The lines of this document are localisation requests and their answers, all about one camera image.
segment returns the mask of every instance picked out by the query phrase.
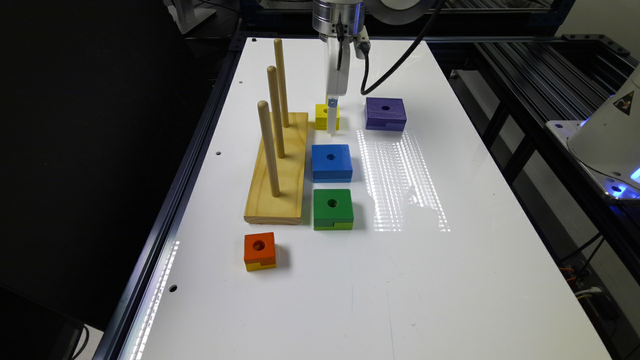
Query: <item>white table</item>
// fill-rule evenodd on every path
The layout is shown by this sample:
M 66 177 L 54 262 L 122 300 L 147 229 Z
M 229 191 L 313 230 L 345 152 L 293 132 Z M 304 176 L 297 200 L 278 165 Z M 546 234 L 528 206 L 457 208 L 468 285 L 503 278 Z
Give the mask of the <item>white table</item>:
M 372 41 L 369 82 L 408 45 Z M 284 50 L 289 111 L 313 120 L 324 44 L 285 39 Z M 364 64 L 352 58 L 340 131 L 310 123 L 302 224 L 245 223 L 256 103 L 269 99 L 272 64 L 272 39 L 247 42 L 171 256 L 148 289 L 154 306 L 121 358 L 610 358 L 424 43 L 370 95 L 404 99 L 405 131 L 363 130 Z M 352 183 L 311 182 L 311 144 L 328 143 L 349 144 Z M 351 189 L 352 231 L 313 231 L 321 188 Z M 270 231 L 278 268 L 247 272 L 244 235 Z

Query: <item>block hole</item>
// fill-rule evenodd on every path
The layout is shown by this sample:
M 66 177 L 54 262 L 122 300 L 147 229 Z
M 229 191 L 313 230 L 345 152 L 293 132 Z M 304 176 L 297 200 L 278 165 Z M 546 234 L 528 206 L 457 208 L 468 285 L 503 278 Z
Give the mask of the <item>block hole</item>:
M 258 241 L 253 243 L 253 250 L 255 250 L 255 251 L 261 251 L 261 250 L 264 249 L 264 247 L 265 247 L 264 241 L 262 241 L 262 240 L 258 240 Z

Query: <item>metal frame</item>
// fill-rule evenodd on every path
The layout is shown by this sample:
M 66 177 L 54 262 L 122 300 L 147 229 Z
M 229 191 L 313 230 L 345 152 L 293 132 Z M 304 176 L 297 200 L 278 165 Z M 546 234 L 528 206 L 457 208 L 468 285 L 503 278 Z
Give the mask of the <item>metal frame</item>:
M 560 40 L 558 44 L 567 45 L 562 42 Z M 508 113 L 525 133 L 525 138 L 503 170 L 506 180 L 512 182 L 522 171 L 533 151 L 538 151 L 585 214 L 601 231 L 632 276 L 640 283 L 640 216 L 638 216 L 640 211 L 636 207 L 609 204 L 601 196 L 602 193 L 597 186 L 589 180 L 580 164 L 544 126 L 544 122 L 550 120 L 549 114 L 557 114 L 556 116 L 565 119 L 570 116 L 575 119 L 585 119 L 609 95 L 606 91 L 598 90 L 593 85 L 593 81 L 585 78 L 583 74 L 572 72 L 572 67 L 560 66 L 567 65 L 561 64 L 560 56 L 547 59 L 552 64 L 558 64 L 556 70 L 560 71 L 559 76 L 579 85 L 572 90 L 583 95 L 581 103 L 575 103 L 572 108 L 565 108 L 564 105 L 575 99 L 554 98 L 552 96 L 554 91 L 564 89 L 561 89 L 561 84 L 555 82 L 551 76 L 543 79 L 539 73 L 527 74 L 531 69 L 527 69 L 522 63 L 514 62 L 511 57 L 514 54 L 495 43 L 478 43 L 474 47 L 476 51 L 471 55 L 474 66 L 477 66 L 489 86 L 503 102 L 504 107 L 508 109 Z M 633 71 L 633 64 L 637 62 L 633 59 L 619 59 L 618 63 L 623 69 L 618 70 L 617 73 L 627 73 L 628 76 Z M 523 81 L 523 73 L 530 82 Z M 544 89 L 542 88 L 544 84 L 557 86 L 557 88 Z M 600 103 L 597 100 L 598 96 L 601 96 Z M 499 118 L 494 119 L 489 125 L 492 133 L 498 131 L 497 128 L 501 128 L 499 120 Z
M 445 8 L 430 32 L 437 36 L 553 36 L 575 0 L 553 0 L 549 9 Z M 241 0 L 242 18 L 250 31 L 286 31 L 289 35 L 317 35 L 311 10 L 263 9 L 257 0 Z M 431 15 L 403 26 L 390 26 L 366 15 L 372 36 L 415 36 Z

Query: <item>green block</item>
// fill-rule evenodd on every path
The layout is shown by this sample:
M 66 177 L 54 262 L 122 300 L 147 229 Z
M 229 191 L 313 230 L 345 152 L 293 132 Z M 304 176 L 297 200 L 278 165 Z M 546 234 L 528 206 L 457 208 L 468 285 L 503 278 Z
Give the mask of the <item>green block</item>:
M 353 228 L 353 205 L 349 189 L 316 189 L 313 191 L 313 227 L 335 228 L 335 224 L 350 224 Z
M 333 226 L 314 226 L 313 230 L 351 230 L 353 223 L 333 223 Z

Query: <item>yellow block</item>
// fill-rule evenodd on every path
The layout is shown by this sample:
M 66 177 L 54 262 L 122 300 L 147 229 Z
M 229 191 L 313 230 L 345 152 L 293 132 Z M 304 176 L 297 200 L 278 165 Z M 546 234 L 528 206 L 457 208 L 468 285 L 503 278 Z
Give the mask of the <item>yellow block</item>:
M 283 159 L 276 157 L 280 196 L 271 196 L 264 143 L 260 141 L 244 221 L 249 224 L 297 225 L 302 220 L 308 122 L 307 113 L 289 113 L 289 127 L 282 129 L 285 156 Z
M 336 130 L 340 130 L 340 106 L 337 110 Z M 316 130 L 327 130 L 327 104 L 316 104 Z
M 247 267 L 247 271 L 256 271 L 256 270 L 264 270 L 264 269 L 273 269 L 276 267 L 276 264 L 272 264 L 272 265 L 260 265 L 260 263 L 252 263 L 252 264 L 245 264 L 245 266 Z

